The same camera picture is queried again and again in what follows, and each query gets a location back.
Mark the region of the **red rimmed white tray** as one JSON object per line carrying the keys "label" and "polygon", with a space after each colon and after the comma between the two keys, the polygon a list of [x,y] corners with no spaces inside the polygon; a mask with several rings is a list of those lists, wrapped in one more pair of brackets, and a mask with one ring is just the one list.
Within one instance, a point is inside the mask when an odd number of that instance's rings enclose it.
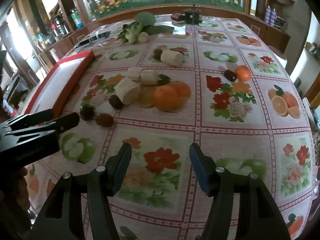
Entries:
{"label": "red rimmed white tray", "polygon": [[54,118],[57,118],[74,86],[94,59],[95,55],[91,50],[61,59],[39,85],[24,113],[51,109]]}

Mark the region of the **pink thermos bottle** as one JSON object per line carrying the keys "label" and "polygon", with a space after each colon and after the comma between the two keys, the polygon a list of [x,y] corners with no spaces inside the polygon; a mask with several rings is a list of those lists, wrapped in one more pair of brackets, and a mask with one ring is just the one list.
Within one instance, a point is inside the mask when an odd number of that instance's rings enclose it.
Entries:
{"label": "pink thermos bottle", "polygon": [[56,50],[54,48],[52,48],[49,52],[50,52],[52,58],[55,60],[55,62],[59,62],[60,59],[59,59],[58,55],[56,54]]}

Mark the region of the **brownish passion fruit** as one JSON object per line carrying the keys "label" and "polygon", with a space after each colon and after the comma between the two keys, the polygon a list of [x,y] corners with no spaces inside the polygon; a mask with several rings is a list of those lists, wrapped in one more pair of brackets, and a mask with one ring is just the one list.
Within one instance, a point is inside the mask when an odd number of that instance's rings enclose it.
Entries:
{"label": "brownish passion fruit", "polygon": [[96,124],[101,127],[112,127],[114,124],[114,118],[106,113],[96,115],[94,120]]}

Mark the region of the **white yam piece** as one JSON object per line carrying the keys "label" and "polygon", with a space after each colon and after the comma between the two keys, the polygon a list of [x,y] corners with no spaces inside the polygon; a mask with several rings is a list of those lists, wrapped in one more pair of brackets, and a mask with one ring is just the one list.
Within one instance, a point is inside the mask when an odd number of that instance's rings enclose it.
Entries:
{"label": "white yam piece", "polygon": [[115,94],[123,104],[130,105],[139,98],[140,86],[125,77],[116,85]]}
{"label": "white yam piece", "polygon": [[140,81],[141,72],[144,70],[142,67],[130,67],[127,70],[126,77],[133,81]]}
{"label": "white yam piece", "polygon": [[145,69],[140,74],[140,81],[143,85],[157,85],[159,81],[159,74],[153,69]]}
{"label": "white yam piece", "polygon": [[164,50],[161,54],[161,61],[174,67],[181,67],[184,62],[184,55],[178,51]]}

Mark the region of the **green plastic bottle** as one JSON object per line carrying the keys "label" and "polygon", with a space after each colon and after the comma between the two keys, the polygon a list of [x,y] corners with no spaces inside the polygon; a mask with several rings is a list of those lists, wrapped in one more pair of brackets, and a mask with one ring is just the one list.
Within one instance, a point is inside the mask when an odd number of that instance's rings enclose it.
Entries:
{"label": "green plastic bottle", "polygon": [[84,27],[84,25],[81,21],[81,18],[79,16],[78,10],[76,8],[71,9],[71,17],[72,17],[72,19],[78,29],[81,29]]}

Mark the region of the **orange near white pieces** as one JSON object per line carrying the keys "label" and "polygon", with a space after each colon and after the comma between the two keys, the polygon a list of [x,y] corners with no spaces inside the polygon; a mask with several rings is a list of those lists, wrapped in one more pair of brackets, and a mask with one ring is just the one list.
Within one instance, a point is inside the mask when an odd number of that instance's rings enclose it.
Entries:
{"label": "orange near white pieces", "polygon": [[171,111],[178,106],[178,93],[169,85],[159,86],[154,91],[153,104],[160,111]]}

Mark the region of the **small orange far right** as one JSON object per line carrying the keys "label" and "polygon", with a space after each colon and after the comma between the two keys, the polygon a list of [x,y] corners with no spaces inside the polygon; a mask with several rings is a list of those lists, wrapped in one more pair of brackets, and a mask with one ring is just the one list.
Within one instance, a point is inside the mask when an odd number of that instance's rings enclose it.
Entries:
{"label": "small orange far right", "polygon": [[238,66],[235,70],[235,74],[238,80],[246,82],[251,79],[252,73],[250,69],[246,66]]}

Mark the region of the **floral fruit print tablecloth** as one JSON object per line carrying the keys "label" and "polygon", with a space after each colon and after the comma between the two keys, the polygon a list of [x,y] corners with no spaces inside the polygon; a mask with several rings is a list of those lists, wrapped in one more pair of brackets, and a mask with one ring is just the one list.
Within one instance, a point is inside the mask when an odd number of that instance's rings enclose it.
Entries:
{"label": "floral fruit print tablecloth", "polygon": [[[290,77],[267,45],[237,18],[204,17],[200,25],[174,24],[172,34],[123,44],[123,22],[106,24],[107,40],[88,46],[95,61],[75,87],[63,112],[89,104],[111,115],[110,128],[80,121],[61,135],[61,150],[28,166],[31,208],[39,212],[60,176],[91,172],[125,142],[132,159],[120,191],[110,199],[123,239],[194,239],[201,234],[211,201],[191,169],[189,146],[232,173],[255,172],[275,199],[292,239],[304,231],[317,176],[311,128]],[[157,48],[184,55],[181,67],[156,61]],[[230,82],[225,70],[250,69],[251,79]],[[153,69],[157,85],[140,86],[139,98],[123,109],[108,99],[130,67]],[[178,106],[160,111],[157,87],[178,93]]]}

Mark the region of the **green leafy bok choy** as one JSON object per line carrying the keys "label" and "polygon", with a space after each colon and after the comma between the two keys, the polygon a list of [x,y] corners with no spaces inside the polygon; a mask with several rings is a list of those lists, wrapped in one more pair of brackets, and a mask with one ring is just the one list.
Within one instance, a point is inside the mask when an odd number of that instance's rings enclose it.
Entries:
{"label": "green leafy bok choy", "polygon": [[122,31],[118,34],[118,40],[123,43],[133,44],[138,41],[138,36],[146,27],[154,25],[155,16],[150,12],[140,12],[134,17],[134,21],[130,24],[124,24]]}

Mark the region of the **small white round piece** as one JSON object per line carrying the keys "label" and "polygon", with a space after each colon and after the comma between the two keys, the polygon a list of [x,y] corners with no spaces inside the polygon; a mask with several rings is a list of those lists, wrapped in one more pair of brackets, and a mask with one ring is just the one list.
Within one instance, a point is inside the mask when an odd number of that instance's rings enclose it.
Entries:
{"label": "small white round piece", "polygon": [[150,35],[146,32],[142,32],[138,35],[138,42],[145,43],[148,42]]}

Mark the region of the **green cucumber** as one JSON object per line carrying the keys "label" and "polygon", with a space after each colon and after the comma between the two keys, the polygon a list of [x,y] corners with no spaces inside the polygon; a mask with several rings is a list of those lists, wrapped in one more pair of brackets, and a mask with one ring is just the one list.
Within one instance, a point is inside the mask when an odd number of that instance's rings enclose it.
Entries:
{"label": "green cucumber", "polygon": [[161,33],[172,33],[174,31],[174,27],[167,25],[150,25],[145,29],[145,32],[148,35],[156,35]]}

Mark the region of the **red black box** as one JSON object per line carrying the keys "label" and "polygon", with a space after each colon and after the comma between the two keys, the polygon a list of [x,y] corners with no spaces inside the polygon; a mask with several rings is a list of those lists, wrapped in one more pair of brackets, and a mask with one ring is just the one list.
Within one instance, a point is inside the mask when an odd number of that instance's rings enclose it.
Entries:
{"label": "red black box", "polygon": [[173,13],[171,15],[171,19],[176,22],[182,22],[185,21],[185,15],[180,13]]}

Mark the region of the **black pot on table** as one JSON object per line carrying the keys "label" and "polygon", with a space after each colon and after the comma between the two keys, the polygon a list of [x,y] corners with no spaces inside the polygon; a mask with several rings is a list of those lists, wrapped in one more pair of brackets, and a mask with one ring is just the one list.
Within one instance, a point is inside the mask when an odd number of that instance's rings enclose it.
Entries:
{"label": "black pot on table", "polygon": [[192,8],[184,10],[184,20],[189,25],[199,25],[202,23],[202,17],[200,16],[200,10],[193,4]]}

